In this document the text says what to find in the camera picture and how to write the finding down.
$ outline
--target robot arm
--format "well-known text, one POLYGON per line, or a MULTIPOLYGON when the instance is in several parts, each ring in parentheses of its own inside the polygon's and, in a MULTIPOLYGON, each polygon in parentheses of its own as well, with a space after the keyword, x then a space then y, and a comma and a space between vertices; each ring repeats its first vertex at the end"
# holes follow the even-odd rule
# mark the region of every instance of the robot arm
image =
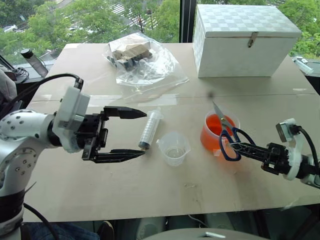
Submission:
POLYGON ((269 143, 267 148, 253 144, 239 142, 233 143, 232 148, 239 154, 262 162, 261 168, 272 174, 283 174, 287 180, 295 178, 309 186, 320 189, 319 162, 315 147, 296 120, 290 118, 276 125, 282 142, 289 142, 289 146, 269 143), (303 133, 310 144, 312 155, 302 155, 304 143, 303 133))
POLYGON ((106 145, 105 122, 109 117, 135 119, 146 114, 128 107, 107 106, 99 114, 86 115, 89 98, 80 89, 69 87, 54 114, 22 109, 1 119, 0 237, 19 235, 25 189, 44 149, 61 146, 68 153, 83 150, 82 159, 95 163, 123 162, 145 153, 131 149, 99 153, 106 145))

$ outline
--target clear plastic cup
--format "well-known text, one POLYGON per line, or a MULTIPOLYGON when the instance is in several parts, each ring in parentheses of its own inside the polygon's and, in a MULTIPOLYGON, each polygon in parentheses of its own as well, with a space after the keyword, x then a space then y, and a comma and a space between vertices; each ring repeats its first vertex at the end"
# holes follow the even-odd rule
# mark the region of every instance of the clear plastic cup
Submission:
POLYGON ((165 162, 174 167, 182 164, 187 153, 191 150, 188 139, 176 131, 167 133, 156 143, 164 156, 165 162))
MULTIPOLYGON (((230 111, 225 108, 220 107, 222 113, 231 120, 230 123, 234 127, 240 128, 239 119, 230 111)), ((202 145, 210 152, 212 152, 216 157, 221 155, 221 149, 219 145, 219 136, 221 133, 221 124, 215 110, 209 111, 205 118, 204 124, 200 135, 200 140, 202 145), (216 117, 215 122, 209 122, 212 117, 216 117)), ((224 149, 226 149, 226 138, 222 138, 222 144, 224 149)))

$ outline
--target glass window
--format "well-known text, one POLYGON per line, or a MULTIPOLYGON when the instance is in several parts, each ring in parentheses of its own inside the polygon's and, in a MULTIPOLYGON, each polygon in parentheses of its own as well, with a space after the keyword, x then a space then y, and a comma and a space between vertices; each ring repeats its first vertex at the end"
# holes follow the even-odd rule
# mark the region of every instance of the glass window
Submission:
POLYGON ((197 3, 276 6, 302 31, 289 55, 320 59, 319 0, 197 0, 197 3))
POLYGON ((159 42, 179 41, 180 0, 0 0, 0 54, 25 63, 30 48, 44 61, 68 43, 107 43, 142 32, 159 42))

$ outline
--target plastic bag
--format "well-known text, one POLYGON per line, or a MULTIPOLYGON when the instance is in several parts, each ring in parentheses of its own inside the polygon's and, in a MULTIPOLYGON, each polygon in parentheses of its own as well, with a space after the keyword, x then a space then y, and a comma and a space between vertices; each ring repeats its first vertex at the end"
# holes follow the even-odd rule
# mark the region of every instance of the plastic bag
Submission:
POLYGON ((117 68, 126 102, 150 101, 188 81, 172 53, 142 33, 109 42, 103 56, 117 68))

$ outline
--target table surface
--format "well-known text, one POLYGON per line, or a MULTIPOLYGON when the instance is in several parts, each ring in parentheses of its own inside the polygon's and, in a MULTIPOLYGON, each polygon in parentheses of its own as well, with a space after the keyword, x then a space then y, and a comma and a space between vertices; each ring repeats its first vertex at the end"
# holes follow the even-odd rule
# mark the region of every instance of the table surface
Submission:
MULTIPOLYGON (((253 159, 228 162, 214 157, 200 142, 204 117, 213 108, 206 95, 214 90, 215 102, 239 118, 241 128, 256 144, 281 144, 275 125, 295 118, 319 149, 319 96, 289 57, 271 78, 198 79, 192 45, 167 43, 165 46, 190 81, 156 100, 125 103, 115 81, 116 70, 102 57, 105 46, 68 44, 49 74, 70 72, 81 76, 83 92, 91 95, 88 113, 99 113, 106 105, 125 104, 144 112, 160 105, 164 119, 147 154, 123 163, 95 164, 82 161, 81 153, 69 154, 62 148, 44 150, 29 183, 36 184, 25 200, 49 221, 128 219, 320 203, 318 189, 265 172, 253 159), (171 131, 183 133, 191 146, 178 167, 163 161, 155 141, 171 131)), ((66 88, 72 85, 70 78, 47 82, 29 108, 53 113, 66 88)), ((110 119, 105 151, 138 149, 146 120, 110 119)), ((310 152, 305 143, 303 153, 310 152)), ((24 220, 38 221, 28 211, 24 220)))

